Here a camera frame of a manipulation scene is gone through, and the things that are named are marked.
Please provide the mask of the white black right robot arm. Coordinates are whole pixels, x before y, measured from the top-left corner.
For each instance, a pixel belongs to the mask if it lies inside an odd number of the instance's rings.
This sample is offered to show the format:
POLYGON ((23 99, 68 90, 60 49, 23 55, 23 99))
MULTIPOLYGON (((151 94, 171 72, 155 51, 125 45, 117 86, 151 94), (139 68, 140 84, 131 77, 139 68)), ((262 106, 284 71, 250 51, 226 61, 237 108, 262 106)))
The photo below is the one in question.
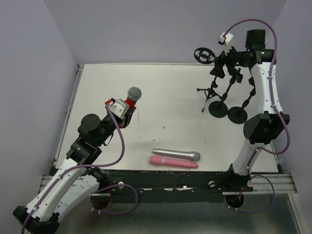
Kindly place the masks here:
POLYGON ((237 51, 234 47, 234 37, 229 31, 223 32, 218 43, 225 48, 214 60, 214 68, 210 74, 216 78, 224 78, 223 68, 226 67, 232 83, 240 83, 243 75, 241 67, 250 71, 250 84, 253 89, 250 97, 257 101, 256 114, 248 118, 245 108, 250 100, 246 99, 240 107, 228 108, 224 103, 228 93, 225 92, 219 101, 209 105, 212 116, 221 118, 227 116, 236 124, 243 124, 244 144, 241 151, 230 165, 231 176, 240 177, 248 186, 251 185, 251 169, 258 155, 266 150, 266 146, 276 139, 282 131, 288 132, 287 125, 290 116, 283 112, 278 99, 275 80, 277 49, 267 49, 265 30, 255 29, 247 32, 245 51, 237 51))

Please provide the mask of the red glitter microphone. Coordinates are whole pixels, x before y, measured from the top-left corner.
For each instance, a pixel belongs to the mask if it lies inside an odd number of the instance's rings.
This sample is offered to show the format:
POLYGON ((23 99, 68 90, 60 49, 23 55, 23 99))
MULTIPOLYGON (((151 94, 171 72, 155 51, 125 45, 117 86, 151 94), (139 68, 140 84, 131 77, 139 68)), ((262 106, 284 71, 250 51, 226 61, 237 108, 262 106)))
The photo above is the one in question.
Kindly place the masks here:
POLYGON ((136 102, 141 98, 142 92, 138 87, 131 87, 127 91, 127 98, 125 102, 129 105, 129 109, 135 107, 136 102))

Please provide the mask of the silver microphone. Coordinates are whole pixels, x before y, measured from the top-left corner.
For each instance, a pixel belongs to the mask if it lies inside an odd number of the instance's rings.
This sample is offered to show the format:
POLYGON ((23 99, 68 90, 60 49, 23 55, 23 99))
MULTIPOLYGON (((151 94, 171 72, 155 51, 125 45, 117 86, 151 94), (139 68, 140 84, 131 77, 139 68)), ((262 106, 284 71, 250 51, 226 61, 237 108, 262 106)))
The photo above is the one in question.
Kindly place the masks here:
POLYGON ((153 149, 152 152, 156 155, 162 156, 172 156, 177 158, 183 158, 190 161, 199 161, 200 153, 195 151, 176 151, 176 150, 168 150, 168 149, 153 149))

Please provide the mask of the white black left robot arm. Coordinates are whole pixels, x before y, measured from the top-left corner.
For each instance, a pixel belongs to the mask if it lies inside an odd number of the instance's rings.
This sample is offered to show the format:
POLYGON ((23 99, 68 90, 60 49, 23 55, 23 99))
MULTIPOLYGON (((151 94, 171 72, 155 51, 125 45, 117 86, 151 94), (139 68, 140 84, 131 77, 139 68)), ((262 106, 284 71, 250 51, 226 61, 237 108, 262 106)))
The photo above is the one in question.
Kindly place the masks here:
POLYGON ((22 225, 21 232, 54 234, 63 218, 86 196, 98 191, 105 180, 103 168, 119 163, 125 153, 121 129, 126 128, 135 107, 105 105, 107 115, 100 119, 96 114, 85 115, 78 128, 79 136, 71 145, 62 165, 45 188, 26 206, 18 206, 14 217, 22 225), (120 156, 111 163, 95 164, 101 154, 100 147, 107 145, 117 131, 121 141, 120 156))

